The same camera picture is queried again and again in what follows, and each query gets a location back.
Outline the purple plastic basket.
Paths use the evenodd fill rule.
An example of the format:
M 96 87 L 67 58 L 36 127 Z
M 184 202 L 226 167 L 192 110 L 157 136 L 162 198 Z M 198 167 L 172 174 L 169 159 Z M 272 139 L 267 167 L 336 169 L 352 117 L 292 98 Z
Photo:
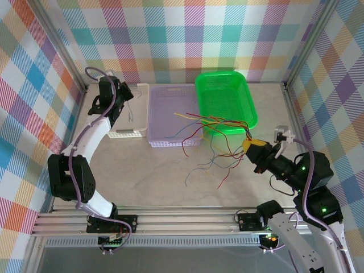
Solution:
M 203 131 L 193 84 L 160 84 L 150 89 L 147 140 L 153 148 L 198 146 Z

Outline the white perforated plastic basket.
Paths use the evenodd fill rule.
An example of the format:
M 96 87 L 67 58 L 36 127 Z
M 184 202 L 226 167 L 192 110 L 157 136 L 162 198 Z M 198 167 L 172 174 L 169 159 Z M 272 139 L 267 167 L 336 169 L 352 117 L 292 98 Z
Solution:
M 139 83 L 130 89 L 134 98 L 124 103 L 125 107 L 107 134 L 110 139 L 146 136 L 150 85 Z

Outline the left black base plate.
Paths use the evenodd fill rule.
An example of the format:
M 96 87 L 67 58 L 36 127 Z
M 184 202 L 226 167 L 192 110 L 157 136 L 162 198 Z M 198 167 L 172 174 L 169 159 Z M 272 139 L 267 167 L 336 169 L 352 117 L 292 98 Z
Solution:
M 115 219 L 102 220 L 97 217 L 87 217 L 87 233 L 128 233 L 130 231 L 128 224 L 131 227 L 131 232 L 137 230 L 138 216 L 137 215 L 117 215 Z

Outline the green terminal control board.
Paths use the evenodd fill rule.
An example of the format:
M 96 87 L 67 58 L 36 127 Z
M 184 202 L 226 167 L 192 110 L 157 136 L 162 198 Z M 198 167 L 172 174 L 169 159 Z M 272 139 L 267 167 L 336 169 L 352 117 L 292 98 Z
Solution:
M 123 237 L 119 237 L 119 238 L 111 238 L 110 236 L 99 236 L 97 243 L 99 245 L 106 245 L 106 246 L 113 246 L 113 247 L 117 247 L 119 245 L 121 245 L 124 242 L 124 238 Z

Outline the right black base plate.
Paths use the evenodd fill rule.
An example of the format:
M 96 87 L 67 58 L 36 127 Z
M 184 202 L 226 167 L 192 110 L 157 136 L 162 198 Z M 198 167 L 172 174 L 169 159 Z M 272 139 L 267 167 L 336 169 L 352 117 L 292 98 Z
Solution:
M 266 231 L 269 229 L 263 222 L 262 217 L 255 213 L 238 213 L 237 223 L 239 231 Z

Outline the orange lit control board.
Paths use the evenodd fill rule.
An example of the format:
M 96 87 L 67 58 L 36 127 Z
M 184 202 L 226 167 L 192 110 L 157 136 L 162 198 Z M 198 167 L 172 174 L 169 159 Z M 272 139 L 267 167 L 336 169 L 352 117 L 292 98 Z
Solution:
M 276 234 L 259 235 L 260 248 L 264 250 L 275 249 L 279 246 L 279 237 Z

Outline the aluminium mounting rail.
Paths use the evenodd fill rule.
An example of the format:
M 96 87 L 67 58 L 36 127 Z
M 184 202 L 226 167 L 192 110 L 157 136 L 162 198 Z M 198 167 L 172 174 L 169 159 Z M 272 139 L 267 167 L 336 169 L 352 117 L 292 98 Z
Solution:
M 237 235 L 238 215 L 255 209 L 203 206 L 126 206 L 121 215 L 138 216 L 136 235 Z M 39 214 L 33 236 L 87 235 L 86 213 L 70 206 L 55 206 Z

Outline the aluminium table side rail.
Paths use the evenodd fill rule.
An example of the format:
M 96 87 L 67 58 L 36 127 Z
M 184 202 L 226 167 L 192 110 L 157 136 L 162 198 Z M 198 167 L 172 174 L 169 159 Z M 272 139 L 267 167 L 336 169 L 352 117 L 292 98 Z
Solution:
M 73 149 L 74 142 L 79 138 L 83 130 L 81 124 L 82 108 L 80 106 L 74 127 L 72 129 L 72 141 L 60 154 L 52 154 L 48 158 L 48 171 L 51 194 L 64 201 L 74 201 L 78 208 L 91 196 L 86 189 L 85 181 L 89 166 L 85 155 L 77 155 Z
M 326 184 L 333 176 L 329 160 L 323 153 L 314 151 L 313 174 L 309 176 L 311 159 L 308 149 L 310 145 L 302 144 L 306 141 L 302 124 L 297 116 L 296 107 L 293 105 L 293 96 L 284 87 L 283 83 L 282 92 L 285 103 L 288 106 L 289 117 L 293 125 L 293 133 L 299 140 L 295 145 L 297 145 L 300 153 L 293 160 L 293 174 L 289 177 L 289 182 L 297 190 L 297 196 L 293 201 L 299 211 L 303 211 L 306 208 L 312 215 L 325 215 L 328 212 L 330 203 L 330 193 Z

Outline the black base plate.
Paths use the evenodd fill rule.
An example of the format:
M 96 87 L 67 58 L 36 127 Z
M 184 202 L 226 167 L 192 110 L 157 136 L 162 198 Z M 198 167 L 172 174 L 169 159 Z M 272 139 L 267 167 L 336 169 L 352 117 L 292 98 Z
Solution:
M 239 231 L 266 231 L 269 229 L 263 222 L 262 217 L 255 213 L 238 213 L 237 223 Z
M 102 220 L 97 217 L 87 217 L 87 233 L 128 233 L 130 231 L 128 224 L 131 227 L 131 232 L 137 230 L 138 216 L 137 215 L 117 215 L 115 219 Z

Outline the aluminium frame post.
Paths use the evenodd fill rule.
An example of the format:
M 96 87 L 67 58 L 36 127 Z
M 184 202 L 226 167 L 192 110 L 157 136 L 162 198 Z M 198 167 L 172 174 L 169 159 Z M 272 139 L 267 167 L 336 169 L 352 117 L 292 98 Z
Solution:
M 312 26 L 307 39 L 298 54 L 296 61 L 294 62 L 292 69 L 290 70 L 287 79 L 283 81 L 284 87 L 288 90 L 293 82 L 298 77 L 300 71 L 302 70 L 304 63 L 309 57 L 309 54 L 316 45 L 321 33 L 326 27 L 330 17 L 337 8 L 340 0 L 326 0 L 325 5 L 323 5 L 321 12 L 317 16 L 315 24 Z
M 66 68 L 69 70 L 70 75 L 73 76 L 77 86 L 85 93 L 87 91 L 88 84 L 83 80 L 81 74 L 79 73 L 58 31 L 53 25 L 51 18 L 41 6 L 39 0 L 26 0 L 26 2 L 30 5 L 30 8 L 44 28 L 49 40 L 51 41 L 57 53 L 60 55 Z

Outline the green plastic basket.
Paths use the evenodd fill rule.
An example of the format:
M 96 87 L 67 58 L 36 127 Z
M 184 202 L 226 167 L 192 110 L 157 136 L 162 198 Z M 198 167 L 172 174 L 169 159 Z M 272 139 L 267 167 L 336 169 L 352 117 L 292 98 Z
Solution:
M 206 126 L 204 132 L 214 135 L 247 134 L 249 130 L 238 125 L 244 123 L 253 129 L 258 123 L 258 115 L 245 77 L 236 71 L 208 72 L 195 79 L 197 101 L 202 117 L 215 117 L 221 121 Z

